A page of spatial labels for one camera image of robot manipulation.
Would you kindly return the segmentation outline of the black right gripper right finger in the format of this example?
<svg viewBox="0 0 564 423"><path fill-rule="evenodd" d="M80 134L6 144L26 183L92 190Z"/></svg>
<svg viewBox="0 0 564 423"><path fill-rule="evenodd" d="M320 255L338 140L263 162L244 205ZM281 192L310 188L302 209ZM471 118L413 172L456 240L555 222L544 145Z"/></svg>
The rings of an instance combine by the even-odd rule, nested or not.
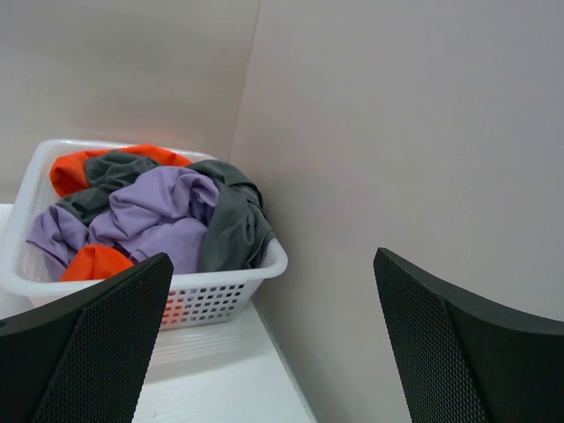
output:
<svg viewBox="0 0 564 423"><path fill-rule="evenodd" d="M373 263L413 422L561 422L563 324L450 284L386 248Z"/></svg>

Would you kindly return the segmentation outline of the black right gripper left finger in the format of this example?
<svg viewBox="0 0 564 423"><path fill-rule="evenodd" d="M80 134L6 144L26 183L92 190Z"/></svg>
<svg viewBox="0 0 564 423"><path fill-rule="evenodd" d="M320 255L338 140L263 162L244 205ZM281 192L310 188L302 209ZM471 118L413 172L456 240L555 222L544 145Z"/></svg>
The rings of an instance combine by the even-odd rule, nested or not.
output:
<svg viewBox="0 0 564 423"><path fill-rule="evenodd" d="M158 253L1 322L3 422L130 422L174 266Z"/></svg>

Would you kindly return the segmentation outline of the purple t-shirt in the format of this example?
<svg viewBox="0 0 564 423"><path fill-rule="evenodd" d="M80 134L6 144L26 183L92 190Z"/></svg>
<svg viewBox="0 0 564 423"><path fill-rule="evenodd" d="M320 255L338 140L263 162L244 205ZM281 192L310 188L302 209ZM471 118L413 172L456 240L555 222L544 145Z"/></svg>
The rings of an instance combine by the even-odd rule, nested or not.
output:
<svg viewBox="0 0 564 423"><path fill-rule="evenodd" d="M108 207L81 223L59 205L34 220L26 237L59 282L104 279L158 253L176 274L197 271L197 262L219 190L207 176L185 167L155 167L110 194Z"/></svg>

